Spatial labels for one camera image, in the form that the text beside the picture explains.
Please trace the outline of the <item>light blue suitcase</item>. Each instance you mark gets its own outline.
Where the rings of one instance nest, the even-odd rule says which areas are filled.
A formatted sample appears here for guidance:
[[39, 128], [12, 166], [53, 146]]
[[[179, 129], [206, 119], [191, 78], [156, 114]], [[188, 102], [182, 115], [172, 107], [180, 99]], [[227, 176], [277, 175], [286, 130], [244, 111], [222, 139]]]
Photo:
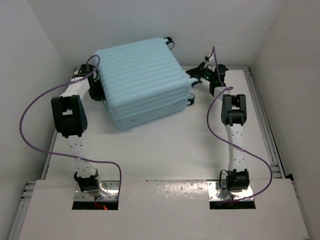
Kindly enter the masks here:
[[95, 51], [104, 107], [115, 126], [133, 128], [194, 103], [194, 78], [183, 70], [170, 37], [151, 38]]

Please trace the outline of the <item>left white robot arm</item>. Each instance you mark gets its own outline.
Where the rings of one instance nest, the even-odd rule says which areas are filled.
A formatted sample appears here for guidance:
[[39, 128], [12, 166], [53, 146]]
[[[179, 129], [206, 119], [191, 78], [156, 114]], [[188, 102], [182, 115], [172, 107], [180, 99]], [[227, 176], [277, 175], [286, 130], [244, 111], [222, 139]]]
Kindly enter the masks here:
[[106, 99], [99, 71], [88, 63], [73, 71], [65, 92], [51, 99], [51, 108], [56, 131], [66, 139], [74, 155], [74, 179], [81, 192], [94, 196], [100, 193], [102, 184], [97, 167], [84, 160], [83, 136], [88, 128], [88, 119], [82, 99], [86, 93], [94, 101]]

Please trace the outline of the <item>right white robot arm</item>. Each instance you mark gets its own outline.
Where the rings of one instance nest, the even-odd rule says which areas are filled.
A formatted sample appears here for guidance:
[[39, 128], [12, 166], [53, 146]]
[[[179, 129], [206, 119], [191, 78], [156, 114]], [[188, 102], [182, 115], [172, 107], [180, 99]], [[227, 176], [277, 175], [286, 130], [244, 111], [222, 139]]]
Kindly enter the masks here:
[[229, 69], [218, 64], [214, 70], [207, 67], [205, 62], [199, 66], [188, 69], [186, 73], [195, 79], [191, 86], [201, 84], [202, 80], [209, 82], [209, 93], [217, 101], [221, 101], [221, 122], [227, 133], [229, 163], [225, 183], [220, 184], [221, 190], [228, 192], [242, 192], [250, 184], [249, 171], [245, 164], [243, 150], [243, 128], [247, 121], [247, 104], [245, 94], [231, 94], [233, 89], [225, 84], [225, 76]]

